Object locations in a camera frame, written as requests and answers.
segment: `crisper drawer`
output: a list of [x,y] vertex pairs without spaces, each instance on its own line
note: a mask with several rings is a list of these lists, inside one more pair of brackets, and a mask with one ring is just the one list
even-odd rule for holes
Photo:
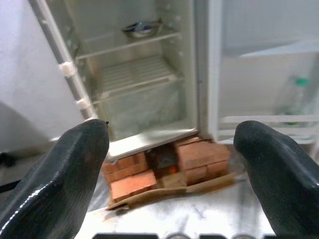
[[112,141],[185,117],[181,80],[161,81],[116,92],[98,103],[98,114],[109,121]]

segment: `metal bowl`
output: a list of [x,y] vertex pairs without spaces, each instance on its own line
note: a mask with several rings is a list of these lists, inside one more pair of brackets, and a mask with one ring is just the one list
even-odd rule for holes
[[122,29],[122,32],[129,38],[143,38],[153,36],[162,29],[163,22],[157,21],[139,21]]

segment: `bottle cap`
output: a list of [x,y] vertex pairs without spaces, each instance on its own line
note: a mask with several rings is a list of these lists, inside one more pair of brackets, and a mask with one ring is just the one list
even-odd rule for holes
[[309,85],[309,80],[307,78],[297,78],[296,85],[300,87],[306,87],[307,85]]

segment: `door hinge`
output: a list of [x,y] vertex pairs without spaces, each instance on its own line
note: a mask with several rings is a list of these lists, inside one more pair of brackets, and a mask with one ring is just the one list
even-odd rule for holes
[[59,65],[59,68],[63,72],[63,75],[65,77],[74,76],[75,73],[77,72],[77,68],[72,61],[63,62],[62,64]]

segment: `brick stack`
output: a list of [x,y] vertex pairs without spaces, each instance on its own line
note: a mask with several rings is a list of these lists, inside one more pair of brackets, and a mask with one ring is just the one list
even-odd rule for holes
[[108,184],[148,169],[143,152],[119,159],[115,164],[109,162],[102,164],[104,178]]
[[102,164],[102,171],[110,186],[114,202],[145,192],[155,187],[154,173],[149,170],[144,153]]
[[188,144],[177,143],[179,166],[187,185],[226,175],[230,152],[223,144],[191,140]]
[[111,183],[114,202],[154,189],[156,179],[151,170]]

